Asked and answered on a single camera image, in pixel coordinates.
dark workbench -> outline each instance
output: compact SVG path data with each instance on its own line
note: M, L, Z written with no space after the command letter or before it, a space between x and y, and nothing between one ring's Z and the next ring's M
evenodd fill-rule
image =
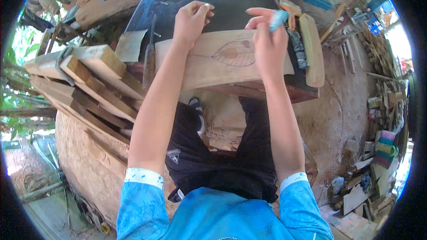
M138 31L148 29L147 35L150 34L152 17L157 14L156 33L161 37L155 36L156 42L171 39L173 37L173 27L175 15L179 8L188 4L193 0L167 0L168 5L160 4L164 0L141 0L137 6L131 20L126 28L128 31ZM215 6L213 10L215 16L211 18L211 23L205 26L204 33L222 30L240 30L245 27L250 15L245 13L245 10L252 7L263 7L277 9L274 0L199 0L211 3ZM128 63L130 72L138 75L142 72L140 69L143 64L145 49L148 45L148 37L145 37L142 42L140 61L138 63ZM305 70L298 69L296 63L295 52L293 51L291 41L289 41L288 52L295 75L286 74L284 76L287 85L291 85L298 90L306 91L310 94L318 94L318 88L307 86L305 82Z

workbench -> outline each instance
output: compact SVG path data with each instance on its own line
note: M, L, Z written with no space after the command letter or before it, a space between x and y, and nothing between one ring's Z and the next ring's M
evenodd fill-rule
M163 0L141 0L132 18L130 19L125 32L148 29L150 33L153 15L157 14L155 32L161 35L156 37L156 42L168 40L173 37L173 27L175 15L179 8L193 0L167 0L168 5L160 4ZM213 10L215 16L211 18L211 23L205 26L203 33L238 30L243 29L251 18L245 10L252 7L263 7L277 9L274 0L199 0L209 2L215 6ZM140 62L127 63L128 70L138 79L142 78L143 58L148 45L148 37L145 37L141 44ZM305 70L298 69L295 51L289 41L288 53L294 68L294 75L285 75L285 83L292 103L298 103L318 98L318 88L310 87L306 84ZM212 92L236 94L251 98L265 98L265 90L262 81L246 81L232 84L203 87L201 89Z

black shorts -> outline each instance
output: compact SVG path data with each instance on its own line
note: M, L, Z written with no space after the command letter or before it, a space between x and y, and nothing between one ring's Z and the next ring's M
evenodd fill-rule
M271 154L267 103L252 98L239 98L239 101L246 115L246 128L235 158L212 154L197 134L196 128L200 126L197 111L178 103L166 166L184 195L207 187L247 199L276 201L277 175Z

leaf drawing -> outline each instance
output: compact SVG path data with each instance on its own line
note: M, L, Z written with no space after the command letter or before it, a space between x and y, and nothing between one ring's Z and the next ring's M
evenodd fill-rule
M233 67L245 67L255 62L255 47L251 40L232 41L218 50L212 58Z

foot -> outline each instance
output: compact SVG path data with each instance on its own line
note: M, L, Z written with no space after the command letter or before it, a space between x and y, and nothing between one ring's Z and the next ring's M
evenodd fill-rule
M199 115L200 118L200 126L199 128L197 128L197 133L200 135L205 133L205 118L203 118L203 109L201 106L201 101L199 98L197 97L192 97L190 98L188 105L195 108L195 110L197 111L197 114Z

